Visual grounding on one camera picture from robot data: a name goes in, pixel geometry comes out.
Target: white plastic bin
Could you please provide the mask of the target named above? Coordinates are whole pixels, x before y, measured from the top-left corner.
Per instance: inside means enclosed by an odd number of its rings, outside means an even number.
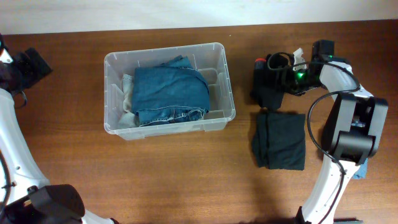
[[[134,70],[137,67],[160,65],[178,55],[187,56],[192,66],[208,82],[210,89],[209,113],[201,121],[118,129],[118,122],[123,114],[124,95],[121,84],[123,73],[134,76]],[[117,134],[125,140],[189,131],[221,130],[225,128],[228,121],[235,117],[235,105],[225,50],[220,43],[109,53],[105,56],[104,66],[104,128],[106,132]]]

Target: white cloth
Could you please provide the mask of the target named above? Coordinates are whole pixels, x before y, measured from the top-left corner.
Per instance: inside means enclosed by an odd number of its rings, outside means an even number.
[[[131,97],[134,87],[134,78],[130,75],[123,74],[122,88],[124,93],[123,110],[124,113],[120,117],[118,128],[136,128],[139,126],[138,117],[131,112]]]

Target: wooden table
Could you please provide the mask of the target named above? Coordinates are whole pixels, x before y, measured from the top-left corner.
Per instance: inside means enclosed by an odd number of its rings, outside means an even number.
[[[304,171],[259,169],[251,139],[260,108],[251,101],[254,60],[299,47],[310,58],[318,39],[336,42],[354,74],[389,102],[379,151],[364,180],[352,180],[336,218],[366,223],[398,219],[398,21],[283,24],[199,29],[10,35],[16,50],[35,47],[54,69],[26,91],[17,118],[30,151],[52,184],[72,184],[87,209],[121,223],[239,223],[294,217],[310,195],[322,161],[307,133]],[[105,132],[107,53],[220,42],[225,46],[236,117],[222,131],[125,141]],[[281,111],[306,113],[325,90],[285,95]],[[333,104],[322,101],[320,128]]]

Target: blue denim fabric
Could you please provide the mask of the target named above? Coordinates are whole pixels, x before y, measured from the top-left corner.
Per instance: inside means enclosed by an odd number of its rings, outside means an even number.
[[[136,68],[132,112],[140,126],[196,121],[209,110],[208,84],[187,57]]]

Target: white wall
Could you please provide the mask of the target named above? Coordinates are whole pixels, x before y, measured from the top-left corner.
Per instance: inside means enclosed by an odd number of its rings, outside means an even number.
[[[2,34],[397,18],[398,0],[0,0]]]

